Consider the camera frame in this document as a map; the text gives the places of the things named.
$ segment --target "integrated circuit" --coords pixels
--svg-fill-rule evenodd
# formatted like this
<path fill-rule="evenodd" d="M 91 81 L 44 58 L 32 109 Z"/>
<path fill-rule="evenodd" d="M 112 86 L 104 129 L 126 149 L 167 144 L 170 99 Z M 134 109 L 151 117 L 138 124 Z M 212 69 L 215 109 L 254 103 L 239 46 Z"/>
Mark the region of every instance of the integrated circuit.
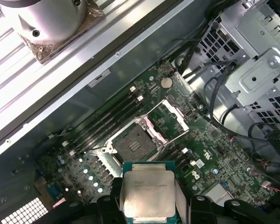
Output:
<path fill-rule="evenodd" d="M 229 161 L 229 165 L 233 168 L 238 164 L 238 162 L 235 159 L 232 159 Z"/>
<path fill-rule="evenodd" d="M 215 139 L 216 137 L 219 136 L 219 133 L 216 130 L 214 130 L 210 133 L 210 135 Z"/>

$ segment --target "cable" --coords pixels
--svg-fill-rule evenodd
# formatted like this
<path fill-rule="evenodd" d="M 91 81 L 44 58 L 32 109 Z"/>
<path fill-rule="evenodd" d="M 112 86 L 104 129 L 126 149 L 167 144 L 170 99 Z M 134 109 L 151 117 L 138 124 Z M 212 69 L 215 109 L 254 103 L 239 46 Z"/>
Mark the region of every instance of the cable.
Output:
<path fill-rule="evenodd" d="M 190 73 L 184 75 L 183 78 L 186 79 L 186 78 L 191 77 L 192 75 L 196 74 L 197 72 L 199 72 L 201 69 L 205 68 L 206 66 L 210 66 L 210 65 L 225 66 L 225 65 L 228 65 L 228 64 L 230 64 L 232 62 L 233 61 L 222 61 L 222 62 L 220 61 L 220 62 L 207 62 L 207 63 L 203 63 L 202 65 L 198 66 L 193 71 L 191 71 Z"/>
<path fill-rule="evenodd" d="M 267 189 L 269 189 L 269 190 L 275 190 L 275 191 L 280 192 L 280 189 L 279 189 L 279 188 L 273 187 L 272 185 L 267 186 Z"/>
<path fill-rule="evenodd" d="M 207 9 L 205 10 L 205 14 L 204 14 L 207 22 L 201 27 L 200 31 L 195 36 L 195 38 L 201 39 L 209 28 L 208 23 L 211 20 L 215 19 L 221 11 L 223 11 L 225 8 L 235 4 L 236 2 L 238 2 L 238 0 L 220 0 L 216 3 L 208 6 Z M 181 66 L 177 69 L 177 71 L 180 74 L 183 74 L 185 72 L 198 44 L 199 44 L 199 42 L 194 42 L 189 47 L 189 50 L 188 50 L 185 58 L 183 59 Z"/>
<path fill-rule="evenodd" d="M 160 56 L 159 56 L 159 58 L 158 58 L 158 60 L 157 60 L 157 64 L 156 64 L 157 67 L 160 66 L 161 59 L 163 58 L 163 56 L 164 56 L 166 50 L 170 47 L 170 45 L 171 45 L 172 43 L 174 43 L 174 42 L 176 42 L 176 41 L 181 41 L 181 42 L 183 42 L 183 41 L 188 41 L 188 42 L 191 42 L 191 41 L 201 41 L 201 39 L 200 39 L 200 40 L 192 39 L 192 38 L 175 38 L 175 39 L 173 39 L 172 41 L 170 41 L 170 42 L 161 50 Z"/>
<path fill-rule="evenodd" d="M 217 77 L 212 77 L 210 78 L 204 85 L 203 87 L 203 98 L 204 98 L 204 101 L 206 102 L 206 87 L 213 81 L 213 80 L 216 80 L 218 81 L 218 78 Z"/>
<path fill-rule="evenodd" d="M 271 124 L 268 124 L 268 123 L 265 123 L 265 122 L 258 122 L 258 123 L 254 123 L 252 124 L 249 129 L 248 129 L 248 136 L 249 137 L 252 137 L 252 131 L 253 129 L 258 126 L 258 125 L 266 125 L 268 127 L 270 127 L 271 129 L 273 130 L 278 130 L 275 126 L 271 125 Z M 252 145 L 252 152 L 251 154 L 255 153 L 256 152 L 256 146 L 255 146 L 255 143 L 253 141 L 250 141 L 251 142 L 251 145 Z"/>
<path fill-rule="evenodd" d="M 253 141 L 266 142 L 266 140 L 263 140 L 263 139 L 256 139 L 256 138 L 252 138 L 252 137 L 249 137 L 249 136 L 245 136 L 245 135 L 236 133 L 236 132 L 228 129 L 227 127 L 223 126 L 222 124 L 220 124 L 214 118 L 215 101 L 216 101 L 216 98 L 217 98 L 218 91 L 219 91 L 221 85 L 226 81 L 228 75 L 233 71 L 233 69 L 234 68 L 233 68 L 233 66 L 231 64 L 226 66 L 224 72 L 219 77 L 219 79 L 218 79 L 218 81 L 216 83 L 216 86 L 215 86 L 214 91 L 213 91 L 213 93 L 211 95 L 211 98 L 210 98 L 210 119 L 211 119 L 211 121 L 212 121 L 214 126 L 220 128 L 222 131 L 224 131 L 226 133 L 229 133 L 231 135 L 234 135 L 234 136 L 236 136 L 238 138 L 242 138 L 242 139 L 245 139 L 245 140 L 253 140 Z"/>
<path fill-rule="evenodd" d="M 271 125 L 271 124 L 267 124 L 267 123 L 264 123 L 264 122 L 258 122 L 258 123 L 252 124 L 252 125 L 249 127 L 249 130 L 248 130 L 248 136 L 249 136 L 249 137 L 252 137 L 252 131 L 253 131 L 254 127 L 256 127 L 256 126 L 258 126 L 258 125 L 266 125 L 266 126 L 270 127 L 270 128 L 273 129 L 273 130 L 277 130 L 277 128 L 276 128 L 275 126 Z M 251 152 L 251 156 L 250 156 L 250 162 L 251 162 L 251 164 L 253 164 L 254 167 L 255 167 L 263 176 L 265 176 L 267 179 L 269 179 L 269 180 L 271 180 L 271 181 L 273 181 L 273 182 L 275 182 L 275 183 L 277 183 L 277 184 L 280 185 L 280 182 L 279 182 L 279 181 L 277 181 L 275 178 L 273 178 L 273 177 L 267 175 L 267 174 L 264 173 L 262 170 L 260 170 L 259 168 L 256 167 L 255 162 L 254 162 L 254 160 L 253 160 L 253 156 L 254 156 L 254 154 L 257 153 L 258 150 L 257 150 L 256 147 L 255 147 L 255 143 L 254 143 L 253 141 L 250 141 L 250 142 L 251 142 L 251 144 L 252 144 L 252 152 Z"/>
<path fill-rule="evenodd" d="M 230 108 L 225 112 L 225 114 L 223 115 L 221 124 L 224 125 L 225 120 L 226 120 L 228 114 L 230 114 L 233 110 L 238 109 L 238 108 L 239 108 L 239 107 L 238 107 L 238 105 L 236 105 L 236 104 L 234 104 L 232 107 L 230 107 Z"/>

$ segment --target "motherboard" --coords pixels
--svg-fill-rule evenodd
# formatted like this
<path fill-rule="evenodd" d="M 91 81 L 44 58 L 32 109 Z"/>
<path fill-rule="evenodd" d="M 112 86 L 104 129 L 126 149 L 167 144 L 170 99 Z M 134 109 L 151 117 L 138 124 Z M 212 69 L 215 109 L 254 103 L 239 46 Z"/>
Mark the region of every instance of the motherboard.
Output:
<path fill-rule="evenodd" d="M 214 127 L 208 108 L 169 63 L 152 67 L 37 159 L 55 200 L 89 203 L 110 192 L 125 161 L 175 161 L 178 178 L 216 203 L 262 205 L 274 192 L 233 136 Z"/>

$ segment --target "perforated metal panel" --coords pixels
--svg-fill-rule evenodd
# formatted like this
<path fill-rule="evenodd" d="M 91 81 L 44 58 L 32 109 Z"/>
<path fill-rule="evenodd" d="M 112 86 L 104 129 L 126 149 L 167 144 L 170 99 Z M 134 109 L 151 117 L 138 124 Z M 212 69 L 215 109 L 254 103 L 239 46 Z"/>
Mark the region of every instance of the perforated metal panel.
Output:
<path fill-rule="evenodd" d="M 234 59 L 233 56 L 239 51 L 239 47 L 220 30 L 218 22 L 220 22 L 219 18 L 212 23 L 200 42 L 199 48 L 202 49 L 203 56 L 212 62 L 229 61 Z M 221 72 L 224 69 L 222 66 L 217 66 L 217 68 Z"/>
<path fill-rule="evenodd" d="M 30 224 L 45 215 L 48 210 L 36 198 L 23 207 L 1 220 L 2 224 Z"/>
<path fill-rule="evenodd" d="M 254 115 L 263 122 L 277 125 L 280 124 L 280 93 L 264 95 L 254 104 L 250 105 Z"/>

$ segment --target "white connector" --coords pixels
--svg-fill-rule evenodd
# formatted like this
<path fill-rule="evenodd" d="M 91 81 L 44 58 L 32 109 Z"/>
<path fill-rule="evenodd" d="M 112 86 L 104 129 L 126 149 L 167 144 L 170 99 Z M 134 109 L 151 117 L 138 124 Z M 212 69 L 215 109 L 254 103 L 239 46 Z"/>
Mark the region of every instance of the white connector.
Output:
<path fill-rule="evenodd" d="M 267 189 L 267 187 L 270 186 L 270 185 L 271 185 L 271 182 L 269 182 L 269 181 L 264 181 L 264 182 L 261 184 L 261 186 L 262 186 L 263 188 L 265 188 L 265 189 Z"/>

